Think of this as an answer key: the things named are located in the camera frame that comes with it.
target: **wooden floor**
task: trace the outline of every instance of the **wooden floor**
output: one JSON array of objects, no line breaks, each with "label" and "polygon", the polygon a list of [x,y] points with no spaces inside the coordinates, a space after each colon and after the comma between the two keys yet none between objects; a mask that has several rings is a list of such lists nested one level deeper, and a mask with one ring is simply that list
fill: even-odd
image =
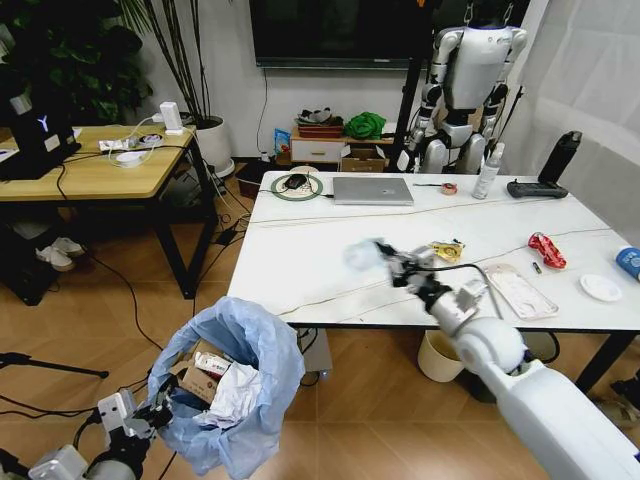
[{"label": "wooden floor", "polygon": [[[235,180],[231,188],[237,192]],[[251,202],[243,199],[250,208]],[[216,200],[220,213],[237,217]],[[102,261],[133,284],[140,323],[164,345],[190,317],[152,231],[125,229],[100,219],[92,244]],[[177,225],[178,242],[190,254],[199,226]],[[242,242],[228,248],[200,286],[197,308],[227,292]],[[212,259],[220,246],[211,246]],[[38,307],[24,306],[0,287],[0,351],[22,351],[40,360],[108,369],[99,380],[31,367],[0,370],[0,393],[50,409],[91,407],[118,386],[143,378],[157,350],[136,330],[129,291],[115,275],[85,259],[60,278],[60,290]],[[554,367],[575,378],[604,336],[560,335],[562,353]],[[252,479],[538,479],[547,478],[535,459],[500,419],[495,406],[469,397],[457,383],[438,384],[416,367],[419,331],[334,330],[329,332],[334,370],[317,386],[301,388],[287,412],[280,453]],[[594,393],[610,395],[608,382],[632,376],[640,348],[632,345]],[[0,410],[12,407],[0,401]],[[83,417],[28,420],[0,416],[0,448],[32,465],[45,452],[71,443]],[[636,444],[640,432],[629,432]],[[89,427],[80,451],[91,459],[103,447],[101,427]],[[144,479],[157,479],[171,452],[155,442]],[[181,458],[165,479],[198,478]],[[227,478],[222,469],[206,479]]]}]

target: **blue plastic bag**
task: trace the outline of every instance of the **blue plastic bag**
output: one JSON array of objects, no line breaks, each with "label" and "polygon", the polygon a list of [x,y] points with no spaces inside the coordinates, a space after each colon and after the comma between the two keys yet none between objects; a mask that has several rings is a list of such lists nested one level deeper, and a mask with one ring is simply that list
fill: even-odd
[{"label": "blue plastic bag", "polygon": [[192,419],[200,413],[172,398],[173,421],[159,431],[167,446],[187,460],[198,475],[224,465],[233,480],[248,478],[278,452],[284,412],[304,374],[296,333],[260,305],[223,297],[178,330],[160,354],[149,376],[149,399],[166,381],[180,352],[202,337],[262,375],[256,408],[228,430],[201,427]]}]

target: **wooden drawer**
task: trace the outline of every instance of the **wooden drawer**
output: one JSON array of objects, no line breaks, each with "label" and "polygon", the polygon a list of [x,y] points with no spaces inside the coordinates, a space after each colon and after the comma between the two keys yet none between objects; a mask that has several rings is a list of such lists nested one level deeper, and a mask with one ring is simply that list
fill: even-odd
[{"label": "wooden drawer", "polygon": [[318,142],[315,140],[292,140],[292,162],[339,163],[344,142]]}]

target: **silver laptop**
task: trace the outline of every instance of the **silver laptop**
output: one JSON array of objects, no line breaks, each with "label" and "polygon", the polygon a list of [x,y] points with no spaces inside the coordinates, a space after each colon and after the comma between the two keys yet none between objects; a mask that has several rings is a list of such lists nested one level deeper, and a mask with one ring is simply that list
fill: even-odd
[{"label": "silver laptop", "polygon": [[334,177],[333,197],[337,205],[413,205],[402,178]]}]

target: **marble tabletop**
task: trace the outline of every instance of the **marble tabletop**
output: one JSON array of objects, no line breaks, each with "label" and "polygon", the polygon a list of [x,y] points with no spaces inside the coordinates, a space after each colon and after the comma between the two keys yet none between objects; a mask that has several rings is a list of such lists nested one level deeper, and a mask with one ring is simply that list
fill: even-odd
[{"label": "marble tabletop", "polygon": [[[261,189],[269,189],[281,175],[265,174]],[[323,182],[323,193],[330,194],[332,177],[354,174],[314,175]],[[464,263],[508,263],[560,307],[556,316],[522,321],[496,293],[505,320],[517,328],[640,330],[640,284],[614,261],[627,242],[575,197],[516,200],[506,190],[514,177],[498,176],[488,198],[476,200],[470,194],[475,176],[385,175],[405,178],[413,206],[335,205],[326,197],[290,202],[260,192],[229,295],[257,302],[296,326],[435,327],[419,299],[391,287],[382,266],[354,271],[344,253],[348,246],[370,238],[383,238],[398,250],[455,238],[466,245]],[[414,186],[442,182],[457,183],[458,194],[446,196],[437,187]],[[527,246],[530,235],[538,231],[549,235],[564,254],[564,270],[547,268],[538,252]],[[534,261],[542,274],[534,270]],[[579,284],[587,273],[613,280],[623,298],[604,303],[588,296]],[[473,270],[456,270],[438,274],[438,279],[457,289],[474,275]],[[493,315],[488,298],[480,308],[481,314]]]}]

